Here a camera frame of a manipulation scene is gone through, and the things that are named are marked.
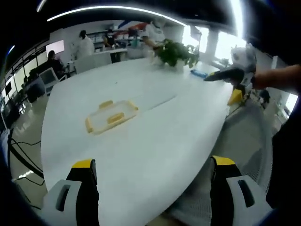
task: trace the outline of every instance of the clear food container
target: clear food container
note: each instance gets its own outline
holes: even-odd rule
[[[128,100],[116,103],[112,100],[103,102],[96,112],[86,118],[87,132],[95,135],[101,134],[135,117],[137,112],[138,107]]]

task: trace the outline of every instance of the floor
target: floor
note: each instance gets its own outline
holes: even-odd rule
[[[36,142],[39,142],[41,140],[41,131],[42,131],[42,124],[43,124],[43,117],[46,110],[48,97],[40,97],[35,103],[25,103],[24,109],[22,111],[22,114],[20,118],[17,120],[17,122],[13,125],[14,132],[12,138],[15,139],[17,142],[23,141],[27,142],[29,144],[34,144]],[[246,131],[246,128],[248,125],[245,123],[244,125],[241,125],[238,129],[239,131],[244,131],[245,134],[250,134],[252,131]],[[226,135],[227,142],[224,142],[221,147],[219,147],[220,153],[224,153],[224,150],[226,148],[227,154],[223,155],[229,155],[229,157],[232,157],[234,155],[237,156],[237,153],[241,153],[241,156],[238,156],[241,159],[246,159],[245,156],[247,155],[247,159],[249,159],[252,154],[258,150],[259,145],[256,141],[255,137],[253,135],[251,136],[243,136],[242,142],[237,143],[235,149],[232,149],[232,152],[228,152],[229,150],[229,143],[235,143],[235,140],[237,140],[234,134],[233,136]],[[14,145],[16,150],[24,156],[23,153],[21,153],[20,149]],[[36,145],[27,145],[27,144],[20,144],[20,147],[24,150],[24,152],[32,159],[36,165],[42,169],[41,165],[41,155],[40,155],[40,143]],[[24,198],[28,199],[28,201],[31,203],[31,205],[36,206],[38,208],[41,208],[43,206],[43,197],[47,193],[47,189],[45,186],[45,183],[43,183],[43,179],[32,173],[32,171],[28,170],[19,160],[15,158],[14,155],[10,156],[10,164],[11,164],[11,173],[13,179],[17,179],[16,183],[19,185],[21,191],[24,194]],[[239,161],[238,165],[244,165],[244,161]],[[204,172],[202,172],[202,176],[197,176],[196,181],[198,185],[195,185],[195,183],[192,186],[200,187],[199,184],[202,184],[202,191],[201,192],[208,192],[210,190],[210,181],[206,182],[206,186],[204,186],[203,182],[203,175]],[[37,184],[34,184],[27,179],[23,178],[26,177]],[[180,226],[183,225],[179,221],[175,220],[174,218],[168,217],[166,214],[162,214],[155,218],[153,221],[147,224],[148,226]]]

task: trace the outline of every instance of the blue object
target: blue object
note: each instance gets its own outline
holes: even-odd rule
[[[191,72],[191,74],[193,74],[193,75],[195,75],[195,76],[198,76],[198,77],[200,77],[200,78],[202,78],[202,79],[205,79],[205,78],[208,76],[207,73],[200,72],[200,71],[198,71],[198,70],[196,70],[196,69],[193,69],[193,70],[191,70],[190,72]]]

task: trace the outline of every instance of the potted plant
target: potted plant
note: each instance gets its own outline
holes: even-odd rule
[[[198,62],[198,54],[193,54],[194,49],[192,45],[184,46],[182,43],[165,39],[163,45],[157,49],[157,55],[163,63],[168,63],[171,67],[183,68],[184,65],[189,65],[189,68],[192,68]]]

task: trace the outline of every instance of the white chair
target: white chair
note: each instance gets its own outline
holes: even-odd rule
[[[107,53],[97,53],[93,55],[94,57],[94,64],[95,68],[101,67],[101,66],[106,66],[112,63],[111,60],[111,54],[109,52]]]
[[[76,74],[95,68],[94,55],[86,56],[74,62]]]
[[[64,75],[62,78],[58,79],[52,67],[46,69],[41,74],[39,74],[39,77],[42,79],[44,83],[45,93],[47,94],[47,96],[50,95],[54,85],[56,85],[62,80],[67,79],[67,75]]]

